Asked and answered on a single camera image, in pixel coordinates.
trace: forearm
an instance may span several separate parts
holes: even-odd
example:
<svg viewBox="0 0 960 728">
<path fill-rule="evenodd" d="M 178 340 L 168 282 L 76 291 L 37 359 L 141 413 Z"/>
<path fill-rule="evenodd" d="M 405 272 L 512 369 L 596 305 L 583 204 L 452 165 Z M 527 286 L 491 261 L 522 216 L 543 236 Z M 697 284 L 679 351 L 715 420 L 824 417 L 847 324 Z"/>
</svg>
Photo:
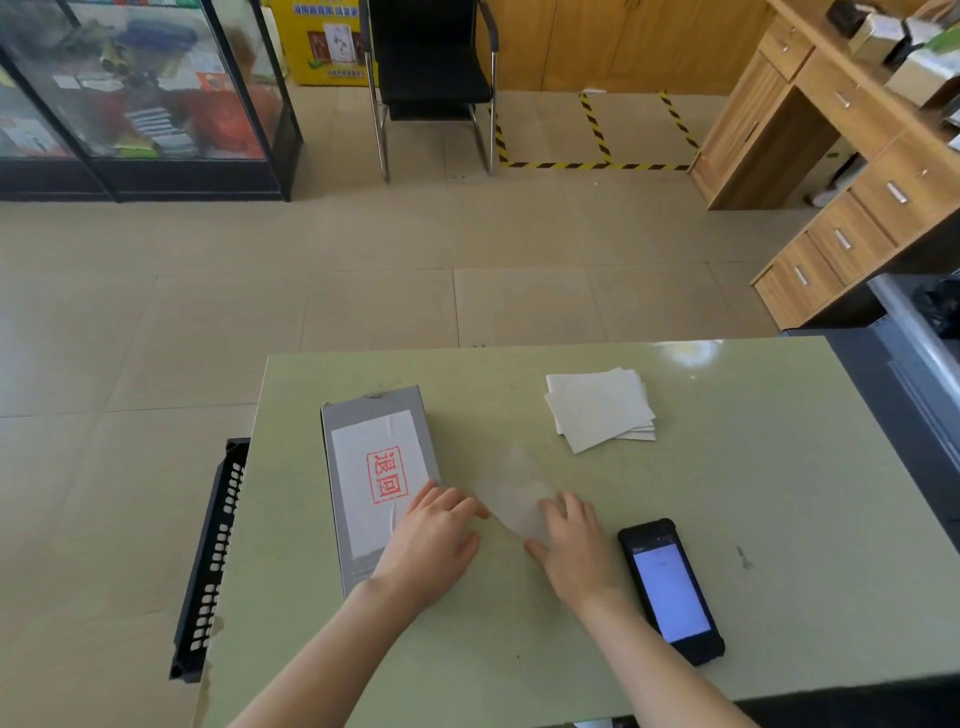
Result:
<svg viewBox="0 0 960 728">
<path fill-rule="evenodd" d="M 619 593 L 577 610 L 644 728 L 756 728 Z"/>
<path fill-rule="evenodd" d="M 376 579 L 337 614 L 233 721 L 231 728 L 339 728 L 416 610 Z"/>
</svg>

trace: glass display cabinet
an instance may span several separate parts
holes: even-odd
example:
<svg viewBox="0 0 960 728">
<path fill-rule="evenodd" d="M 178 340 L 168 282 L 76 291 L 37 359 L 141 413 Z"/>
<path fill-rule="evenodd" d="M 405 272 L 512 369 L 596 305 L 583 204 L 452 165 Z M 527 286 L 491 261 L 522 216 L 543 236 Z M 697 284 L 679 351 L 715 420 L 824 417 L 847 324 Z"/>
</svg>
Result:
<svg viewBox="0 0 960 728">
<path fill-rule="evenodd" d="M 251 0 L 0 0 L 0 65 L 118 202 L 290 199 L 302 136 Z"/>
<path fill-rule="evenodd" d="M 0 69 L 0 199 L 109 200 L 69 142 Z"/>
</svg>

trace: wooden desk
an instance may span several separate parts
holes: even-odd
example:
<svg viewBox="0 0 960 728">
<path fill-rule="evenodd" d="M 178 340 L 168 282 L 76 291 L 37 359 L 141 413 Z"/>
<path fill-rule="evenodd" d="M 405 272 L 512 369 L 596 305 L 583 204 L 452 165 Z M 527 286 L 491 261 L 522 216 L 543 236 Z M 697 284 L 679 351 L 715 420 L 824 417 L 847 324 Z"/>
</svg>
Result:
<svg viewBox="0 0 960 728">
<path fill-rule="evenodd" d="M 769 2 L 778 15 L 691 175 L 710 209 L 771 209 L 839 135 L 869 161 L 754 281 L 780 327 L 795 328 L 842 310 L 881 271 L 960 263 L 943 225 L 960 207 L 960 155 L 935 111 L 883 87 L 889 70 L 849 58 L 829 2 Z"/>
<path fill-rule="evenodd" d="M 572 455 L 544 376 L 618 366 L 642 373 L 658 441 Z M 960 557 L 821 338 L 292 354 L 267 366 L 197 726 L 227 725 L 342 603 L 321 406 L 409 384 L 445 483 L 469 489 L 517 443 L 611 538 L 672 518 L 727 641 L 704 669 L 727 695 L 960 671 Z M 467 575 L 400 639 L 350 725 L 629 713 L 519 539 L 478 528 Z"/>
</svg>

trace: phone screen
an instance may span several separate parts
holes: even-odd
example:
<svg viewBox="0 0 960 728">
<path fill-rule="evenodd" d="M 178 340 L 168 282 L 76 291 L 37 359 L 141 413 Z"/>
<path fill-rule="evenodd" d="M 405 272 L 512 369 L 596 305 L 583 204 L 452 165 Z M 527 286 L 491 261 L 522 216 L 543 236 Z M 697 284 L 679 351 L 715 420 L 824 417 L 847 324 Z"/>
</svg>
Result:
<svg viewBox="0 0 960 728">
<path fill-rule="evenodd" d="M 673 643 L 710 631 L 676 544 L 635 551 L 634 561 L 665 640 Z"/>
</svg>

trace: black phone case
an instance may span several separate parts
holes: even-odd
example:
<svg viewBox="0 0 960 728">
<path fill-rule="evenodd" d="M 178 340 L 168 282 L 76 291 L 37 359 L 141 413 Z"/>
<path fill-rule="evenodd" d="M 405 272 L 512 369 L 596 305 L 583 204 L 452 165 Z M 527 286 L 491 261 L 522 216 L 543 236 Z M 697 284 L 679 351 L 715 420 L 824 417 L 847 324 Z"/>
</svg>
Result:
<svg viewBox="0 0 960 728">
<path fill-rule="evenodd" d="M 717 629 L 716 622 L 713 620 L 713 614 L 710 613 L 710 608 L 707 605 L 707 601 L 704 599 L 704 593 L 700 590 L 700 583 L 697 581 L 697 576 L 695 573 L 693 573 L 693 568 L 690 566 L 689 559 L 686 558 L 684 544 L 681 542 L 680 535 L 677 533 L 677 525 L 670 519 L 660 519 L 659 521 L 653 521 L 644 523 L 643 525 L 635 525 L 630 528 L 624 528 L 616 534 L 617 541 L 620 542 L 620 547 L 623 549 L 623 554 L 627 559 L 627 566 L 629 567 L 630 575 L 634 580 L 636 591 L 640 596 L 640 603 L 643 605 L 643 611 L 646 614 L 647 621 L 650 622 L 654 629 L 656 629 L 658 632 L 660 631 L 660 626 L 657 623 L 657 616 L 654 614 L 653 605 L 650 603 L 650 597 L 647 595 L 647 590 L 643 586 L 643 579 L 640 578 L 640 572 L 636 567 L 636 562 L 634 561 L 634 550 L 632 545 L 638 544 L 643 539 L 651 536 L 672 537 L 673 543 L 677 545 L 677 549 L 680 551 L 680 555 L 684 559 L 686 572 L 690 575 L 690 581 L 693 584 L 693 588 L 697 592 L 697 598 L 700 599 L 700 604 L 704 608 L 704 614 L 707 615 L 707 621 L 710 624 L 709 632 L 706 632 L 702 635 L 694 635 L 693 637 L 688 637 L 685 640 L 678 640 L 671 644 L 673 645 L 674 649 L 686 657 L 686 659 L 694 666 L 703 665 L 704 663 L 708 663 L 710 660 L 723 656 L 724 652 L 727 651 L 727 645 L 724 643 L 723 638 L 720 637 L 720 631 Z"/>
</svg>

